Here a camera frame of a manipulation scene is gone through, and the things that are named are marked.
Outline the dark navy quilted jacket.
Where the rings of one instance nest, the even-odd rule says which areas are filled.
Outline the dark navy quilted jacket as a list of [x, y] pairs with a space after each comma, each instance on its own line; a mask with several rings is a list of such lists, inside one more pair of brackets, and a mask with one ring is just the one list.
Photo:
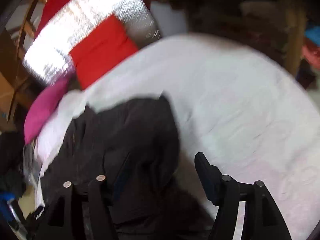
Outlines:
[[136, 98], [95, 113], [86, 107], [67, 128], [58, 155], [41, 178], [45, 206], [67, 181], [81, 194], [105, 176], [120, 239], [206, 239], [213, 220], [179, 188], [180, 137], [166, 97]]

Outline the pile of black clothes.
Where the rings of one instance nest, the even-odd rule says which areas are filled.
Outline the pile of black clothes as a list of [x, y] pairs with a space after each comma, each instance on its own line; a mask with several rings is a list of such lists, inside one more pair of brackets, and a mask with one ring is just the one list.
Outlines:
[[26, 191], [23, 175], [24, 139], [19, 132], [1, 134], [1, 192], [8, 192], [16, 199]]

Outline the grey folded garment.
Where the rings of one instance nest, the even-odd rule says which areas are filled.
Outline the grey folded garment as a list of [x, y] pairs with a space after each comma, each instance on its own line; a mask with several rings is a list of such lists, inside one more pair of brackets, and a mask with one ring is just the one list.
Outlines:
[[33, 140], [23, 148], [23, 175], [29, 185], [38, 185], [41, 167], [42, 162], [36, 154], [36, 141]]

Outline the blue cloth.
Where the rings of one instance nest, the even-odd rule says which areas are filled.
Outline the blue cloth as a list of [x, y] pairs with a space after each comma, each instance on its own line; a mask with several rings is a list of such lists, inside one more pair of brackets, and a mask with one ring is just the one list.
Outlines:
[[15, 198], [15, 195], [12, 194], [11, 192], [5, 192], [5, 191], [0, 192], [1, 215], [6, 222], [11, 222], [11, 221], [15, 220], [15, 217], [12, 214], [12, 211], [11, 211], [9, 204], [8, 204], [8, 201], [10, 201], [12, 199], [16, 199], [16, 198]]

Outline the white embossed bedspread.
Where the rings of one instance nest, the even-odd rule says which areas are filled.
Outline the white embossed bedspread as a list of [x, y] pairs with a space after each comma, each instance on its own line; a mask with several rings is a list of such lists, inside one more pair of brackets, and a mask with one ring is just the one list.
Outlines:
[[211, 215], [194, 167], [197, 152], [237, 181], [261, 180], [293, 239], [319, 222], [319, 111], [287, 71], [264, 54], [223, 38], [184, 34], [163, 38], [83, 91], [67, 93], [37, 139], [48, 165], [72, 119], [130, 98], [165, 94], [182, 153], [176, 177]]

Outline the magenta pillow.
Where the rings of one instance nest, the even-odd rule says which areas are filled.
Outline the magenta pillow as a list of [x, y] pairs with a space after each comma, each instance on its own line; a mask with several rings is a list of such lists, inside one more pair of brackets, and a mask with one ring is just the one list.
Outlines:
[[60, 100], [67, 92], [70, 77], [59, 78], [56, 83], [46, 87], [31, 105], [24, 122], [24, 140], [29, 144], [35, 139]]

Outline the silver foil insulation sheet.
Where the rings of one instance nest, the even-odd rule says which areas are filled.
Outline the silver foil insulation sheet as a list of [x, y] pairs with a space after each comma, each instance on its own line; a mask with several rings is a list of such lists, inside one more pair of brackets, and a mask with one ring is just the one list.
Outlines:
[[115, 15], [139, 47], [159, 40], [161, 32], [143, 0], [70, 0], [40, 31], [22, 63], [44, 86], [74, 72], [70, 51], [108, 16]]

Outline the red pillow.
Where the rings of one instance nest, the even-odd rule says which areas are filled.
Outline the red pillow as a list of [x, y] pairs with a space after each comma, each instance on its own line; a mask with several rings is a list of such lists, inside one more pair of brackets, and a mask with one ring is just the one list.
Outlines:
[[111, 15], [69, 54], [74, 62], [80, 87], [86, 89], [137, 51], [138, 47], [127, 36], [123, 24], [115, 15]]

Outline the wooden shelf unit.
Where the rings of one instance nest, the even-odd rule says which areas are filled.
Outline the wooden shelf unit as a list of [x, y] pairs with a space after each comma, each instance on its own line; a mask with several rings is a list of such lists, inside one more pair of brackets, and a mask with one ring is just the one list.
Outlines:
[[279, 63], [304, 87], [316, 81], [303, 55], [305, 31], [319, 24], [319, 0], [146, 0], [186, 13], [189, 28], [248, 45]]

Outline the wooden headboard frame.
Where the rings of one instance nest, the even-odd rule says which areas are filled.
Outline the wooden headboard frame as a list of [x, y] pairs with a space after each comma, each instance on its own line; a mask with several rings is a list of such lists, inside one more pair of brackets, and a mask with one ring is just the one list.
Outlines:
[[14, 92], [12, 94], [10, 105], [7, 113], [7, 121], [11, 120], [15, 113], [16, 105], [19, 103], [26, 109], [29, 109], [32, 103], [32, 100], [24, 95], [24, 90], [30, 86], [32, 83], [32, 78], [29, 74], [24, 71], [22, 66], [22, 60], [25, 57], [26, 51], [23, 47], [25, 37], [29, 36], [31, 39], [35, 38], [36, 28], [31, 21], [31, 17], [38, 3], [46, 4], [48, 0], [31, 0], [27, 12], [25, 13], [24, 19], [21, 26], [19, 27], [19, 34], [16, 38], [16, 52], [15, 60], [18, 63], [17, 73], [15, 77]]

